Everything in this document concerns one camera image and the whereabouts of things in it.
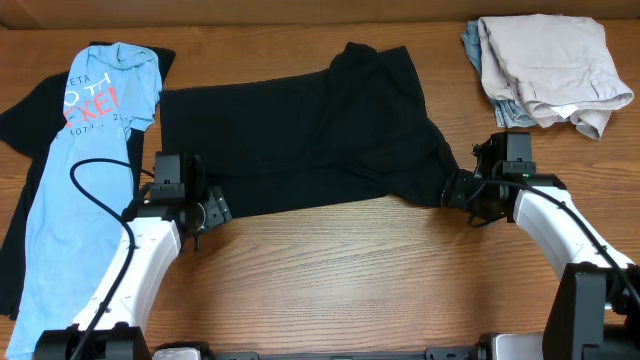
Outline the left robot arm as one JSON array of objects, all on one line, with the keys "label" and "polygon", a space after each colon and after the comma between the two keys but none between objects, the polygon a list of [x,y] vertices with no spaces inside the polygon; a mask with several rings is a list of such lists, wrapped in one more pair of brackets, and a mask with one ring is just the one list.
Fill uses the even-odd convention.
[{"label": "left robot arm", "polygon": [[144,338],[150,310],[187,239],[231,221],[221,189],[210,186],[200,158],[159,152],[153,180],[116,220],[120,245],[95,293],[64,330],[47,330],[36,359],[201,359],[203,345],[151,352]]}]

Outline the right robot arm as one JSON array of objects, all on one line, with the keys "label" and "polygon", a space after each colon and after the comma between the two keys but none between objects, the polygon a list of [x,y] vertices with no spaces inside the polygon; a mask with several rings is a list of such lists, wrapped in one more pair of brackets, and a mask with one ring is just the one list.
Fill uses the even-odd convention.
[{"label": "right robot arm", "polygon": [[540,334],[485,334],[472,346],[433,348],[428,359],[636,359],[639,266],[610,245],[555,175],[540,174],[526,132],[495,133],[473,148],[472,171],[447,183],[442,204],[480,228],[505,219],[544,253],[560,283]]}]

